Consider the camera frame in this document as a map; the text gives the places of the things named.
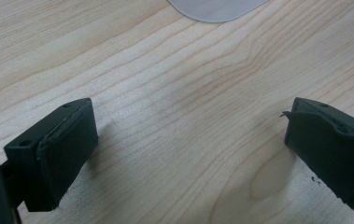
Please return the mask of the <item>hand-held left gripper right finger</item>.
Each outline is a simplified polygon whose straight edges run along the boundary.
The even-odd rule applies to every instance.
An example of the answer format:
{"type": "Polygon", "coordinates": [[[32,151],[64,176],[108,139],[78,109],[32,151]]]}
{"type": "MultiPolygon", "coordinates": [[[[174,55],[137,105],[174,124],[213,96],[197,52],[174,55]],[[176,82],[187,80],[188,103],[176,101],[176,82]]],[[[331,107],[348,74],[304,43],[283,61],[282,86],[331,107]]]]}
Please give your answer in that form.
{"type": "Polygon", "coordinates": [[[289,120],[285,145],[354,210],[354,118],[299,97],[283,115],[289,120]]]}

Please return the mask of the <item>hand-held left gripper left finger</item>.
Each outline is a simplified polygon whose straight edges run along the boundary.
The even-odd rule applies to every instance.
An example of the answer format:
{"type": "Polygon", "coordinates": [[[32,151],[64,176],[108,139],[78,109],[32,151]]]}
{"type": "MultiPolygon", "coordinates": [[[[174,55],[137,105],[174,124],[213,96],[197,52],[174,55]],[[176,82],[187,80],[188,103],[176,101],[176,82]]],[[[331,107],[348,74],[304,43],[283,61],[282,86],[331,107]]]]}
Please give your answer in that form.
{"type": "Polygon", "coordinates": [[[12,206],[55,209],[98,145],[92,100],[61,105],[5,146],[12,206]]]}

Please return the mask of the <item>grey rounded flat mat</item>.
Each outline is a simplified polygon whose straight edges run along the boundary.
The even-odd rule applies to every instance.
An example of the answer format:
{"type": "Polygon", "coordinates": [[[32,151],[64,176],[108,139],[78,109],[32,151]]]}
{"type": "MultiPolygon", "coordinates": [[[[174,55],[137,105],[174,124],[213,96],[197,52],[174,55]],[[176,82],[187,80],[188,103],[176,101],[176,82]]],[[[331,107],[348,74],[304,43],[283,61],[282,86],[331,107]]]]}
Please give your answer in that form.
{"type": "Polygon", "coordinates": [[[167,0],[184,16],[202,22],[233,21],[269,0],[167,0]]]}

